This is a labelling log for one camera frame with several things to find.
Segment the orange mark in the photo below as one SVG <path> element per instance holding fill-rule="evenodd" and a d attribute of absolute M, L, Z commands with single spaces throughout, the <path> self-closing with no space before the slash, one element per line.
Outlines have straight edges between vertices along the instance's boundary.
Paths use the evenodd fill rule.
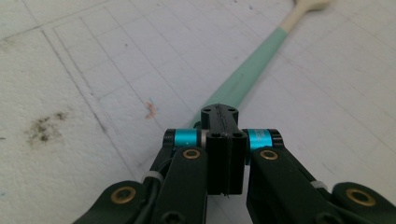
<path fill-rule="evenodd" d="M 146 116 L 146 119 L 153 119 L 155 116 L 155 106 L 150 102 L 146 102 L 147 108 L 149 110 L 149 114 Z"/>

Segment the mint green spoon handle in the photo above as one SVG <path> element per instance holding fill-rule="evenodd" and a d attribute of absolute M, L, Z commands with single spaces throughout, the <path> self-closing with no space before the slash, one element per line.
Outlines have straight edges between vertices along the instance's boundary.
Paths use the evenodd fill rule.
<path fill-rule="evenodd" d="M 213 104 L 224 104 L 237 108 L 287 36 L 288 33 L 282 28 L 278 27 L 275 29 L 213 93 L 203 107 Z M 195 123 L 200 120 L 201 111 L 194 116 L 190 127 L 194 127 Z"/>

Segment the white surface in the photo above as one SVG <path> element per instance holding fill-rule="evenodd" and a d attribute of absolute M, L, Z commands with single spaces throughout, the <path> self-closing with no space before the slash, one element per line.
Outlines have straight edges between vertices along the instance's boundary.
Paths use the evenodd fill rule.
<path fill-rule="evenodd" d="M 189 122 L 292 1 L 0 8 L 0 223 L 71 223 L 112 183 L 140 179 L 163 132 Z M 277 128 L 330 188 L 354 181 L 396 203 L 395 24 L 393 0 L 309 13 L 239 108 L 240 128 Z M 45 117 L 49 141 L 29 142 Z M 210 197 L 207 223 L 251 222 L 245 199 Z"/>

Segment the green handle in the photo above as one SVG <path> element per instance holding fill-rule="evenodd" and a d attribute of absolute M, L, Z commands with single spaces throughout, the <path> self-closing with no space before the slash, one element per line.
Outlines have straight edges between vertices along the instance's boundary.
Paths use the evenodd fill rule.
<path fill-rule="evenodd" d="M 274 30 L 213 93 L 203 107 L 213 104 L 224 104 L 237 108 L 287 36 L 288 33 L 280 27 Z M 195 123 L 200 120 L 201 111 L 195 114 L 190 127 L 193 128 Z"/>

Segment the spoon head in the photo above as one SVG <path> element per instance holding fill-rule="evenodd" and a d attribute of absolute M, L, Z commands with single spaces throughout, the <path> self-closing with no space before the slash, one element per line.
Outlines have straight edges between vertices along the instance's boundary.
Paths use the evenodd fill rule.
<path fill-rule="evenodd" d="M 297 4 L 304 5 L 308 11 L 322 10 L 327 7 L 332 0 L 295 0 Z"/>

